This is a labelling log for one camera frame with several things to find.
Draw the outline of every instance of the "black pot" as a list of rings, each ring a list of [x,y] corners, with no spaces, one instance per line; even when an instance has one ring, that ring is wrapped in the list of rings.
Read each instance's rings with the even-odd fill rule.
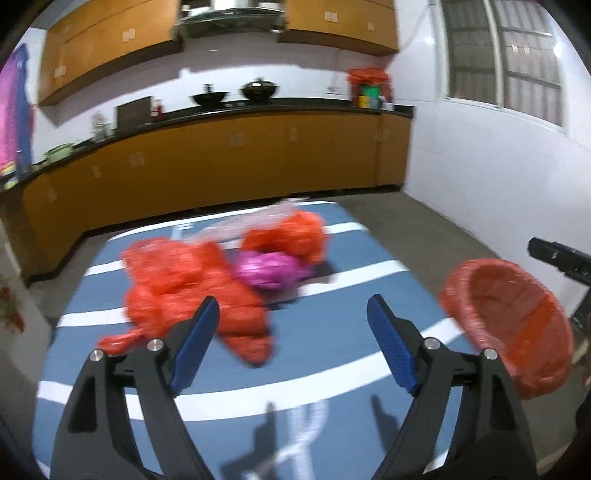
[[[247,83],[240,90],[242,94],[255,103],[265,103],[277,91],[277,85],[262,78]]]
[[[222,103],[222,100],[224,100],[225,96],[228,94],[227,92],[214,92],[213,85],[211,84],[203,85],[203,90],[205,93],[200,95],[192,95],[191,98],[193,99],[193,102],[205,108],[219,106],[219,104]]]

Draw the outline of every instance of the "red wicker basket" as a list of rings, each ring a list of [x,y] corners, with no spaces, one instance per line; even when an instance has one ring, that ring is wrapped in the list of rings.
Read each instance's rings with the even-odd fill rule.
[[[469,260],[447,278],[439,301],[479,349],[499,352],[521,399],[566,382],[573,354],[569,320],[552,292],[519,265]]]

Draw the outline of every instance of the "blue table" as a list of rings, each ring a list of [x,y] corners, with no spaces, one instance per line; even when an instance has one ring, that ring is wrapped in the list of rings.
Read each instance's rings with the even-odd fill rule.
[[[218,479],[371,478],[412,400],[394,382],[367,324],[366,303],[375,293],[425,336],[473,352],[430,293],[347,211],[331,202],[300,206],[325,220],[327,261],[297,294],[269,300],[274,356],[253,369],[214,339],[193,385],[177,398],[189,433]],[[64,405],[86,356],[101,336],[129,328],[123,306],[130,282],[121,252],[140,239],[178,238],[251,210],[146,226],[107,242],[60,320],[39,384],[33,448],[46,474]],[[454,388],[436,464],[449,445],[459,399]],[[134,390],[127,402],[142,461],[161,473]]]

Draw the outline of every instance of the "black countertop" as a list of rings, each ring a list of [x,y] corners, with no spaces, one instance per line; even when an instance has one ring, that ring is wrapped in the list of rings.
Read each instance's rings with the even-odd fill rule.
[[[51,164],[43,165],[36,171],[32,171],[27,177],[20,180],[10,190],[18,189],[26,185],[32,179],[36,178],[42,173],[53,170],[54,168],[63,166],[77,158],[91,153],[105,145],[124,140],[125,138],[134,137],[159,128],[171,127],[177,124],[188,123],[198,120],[213,119],[223,116],[242,115],[245,113],[266,113],[266,112],[292,112],[292,111],[329,111],[329,112],[349,112],[349,113],[365,113],[368,115],[379,115],[385,113],[388,115],[398,115],[407,118],[414,116],[414,107],[407,105],[395,105],[393,111],[389,110],[375,110],[369,108],[360,108],[352,106],[349,100],[337,99],[322,99],[322,98],[272,98],[268,103],[255,104],[249,100],[235,100],[233,102],[223,102],[221,108],[206,109],[201,106],[191,108],[184,108],[172,112],[166,112],[164,119],[153,124],[146,124],[134,128],[126,132],[115,132],[115,135],[107,138],[101,142],[93,142],[87,140],[79,144],[74,151],[65,158],[55,161]]]

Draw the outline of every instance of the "window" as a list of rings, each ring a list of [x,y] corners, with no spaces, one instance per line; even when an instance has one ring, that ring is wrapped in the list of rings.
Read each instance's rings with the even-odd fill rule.
[[[535,0],[441,0],[441,5],[450,96],[561,125],[556,41],[542,7]]]
[[[450,96],[496,103],[495,58],[482,0],[443,0]]]

